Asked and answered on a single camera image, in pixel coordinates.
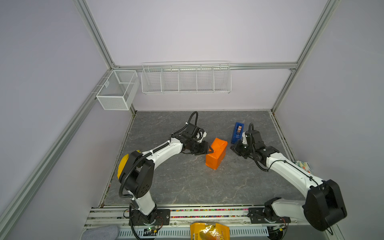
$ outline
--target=orange box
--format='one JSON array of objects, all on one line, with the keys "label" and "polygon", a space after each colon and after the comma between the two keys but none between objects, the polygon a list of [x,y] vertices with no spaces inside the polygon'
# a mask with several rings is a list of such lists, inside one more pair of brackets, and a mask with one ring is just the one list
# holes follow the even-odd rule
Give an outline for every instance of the orange box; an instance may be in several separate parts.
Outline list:
[{"label": "orange box", "polygon": [[227,145],[227,141],[216,138],[211,145],[214,152],[205,156],[205,164],[216,170],[225,156]]}]

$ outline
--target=blue box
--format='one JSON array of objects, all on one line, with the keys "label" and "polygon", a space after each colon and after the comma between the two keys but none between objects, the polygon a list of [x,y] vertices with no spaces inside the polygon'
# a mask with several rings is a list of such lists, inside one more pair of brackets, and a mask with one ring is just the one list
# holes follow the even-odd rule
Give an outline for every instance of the blue box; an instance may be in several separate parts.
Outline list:
[{"label": "blue box", "polygon": [[232,134],[232,139],[231,139],[232,144],[235,144],[238,140],[241,139],[241,136],[243,134],[243,130],[244,130],[244,124],[237,122],[235,124],[235,128],[234,128],[233,134]]}]

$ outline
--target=white mesh basket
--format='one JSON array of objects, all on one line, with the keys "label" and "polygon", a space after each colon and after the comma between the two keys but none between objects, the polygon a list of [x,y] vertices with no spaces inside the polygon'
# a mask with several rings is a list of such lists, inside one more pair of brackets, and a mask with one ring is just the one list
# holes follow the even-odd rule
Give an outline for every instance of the white mesh basket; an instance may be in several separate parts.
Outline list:
[{"label": "white mesh basket", "polygon": [[105,110],[129,110],[140,81],[134,70],[113,70],[96,97]]},{"label": "white mesh basket", "polygon": [[226,64],[145,66],[141,76],[145,94],[229,93],[231,72]]}]

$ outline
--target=gray sock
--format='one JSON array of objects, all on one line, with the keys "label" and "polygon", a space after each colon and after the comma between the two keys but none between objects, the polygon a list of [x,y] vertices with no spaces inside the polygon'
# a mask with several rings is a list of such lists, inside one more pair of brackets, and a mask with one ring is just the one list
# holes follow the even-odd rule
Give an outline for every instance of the gray sock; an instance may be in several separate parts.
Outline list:
[{"label": "gray sock", "polygon": [[119,234],[119,228],[115,225],[91,228],[81,236],[81,240],[115,240]]}]

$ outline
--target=black mounting plate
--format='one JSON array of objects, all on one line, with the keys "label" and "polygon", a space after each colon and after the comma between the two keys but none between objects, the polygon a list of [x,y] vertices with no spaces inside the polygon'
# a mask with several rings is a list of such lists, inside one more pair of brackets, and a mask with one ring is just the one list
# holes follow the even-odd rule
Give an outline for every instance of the black mounting plate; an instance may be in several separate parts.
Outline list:
[{"label": "black mounting plate", "polygon": [[[163,225],[169,225],[169,220],[170,220],[170,209],[157,209],[156,210],[156,216],[157,217],[162,217],[164,222]],[[161,218],[156,218],[156,221],[151,224],[151,225],[161,225]],[[134,226],[148,226],[145,225],[144,222],[142,221],[141,218],[141,212],[139,210],[132,210],[132,223]]]},{"label": "black mounting plate", "polygon": [[[250,216],[251,223],[269,223],[267,222],[262,216],[258,216],[257,214],[261,215],[263,214],[264,207],[250,207],[248,208],[249,213],[254,214],[253,216]],[[291,219],[289,217],[281,217],[279,220],[277,220],[275,223],[284,223],[282,220],[284,218],[285,223],[290,223]]]}]

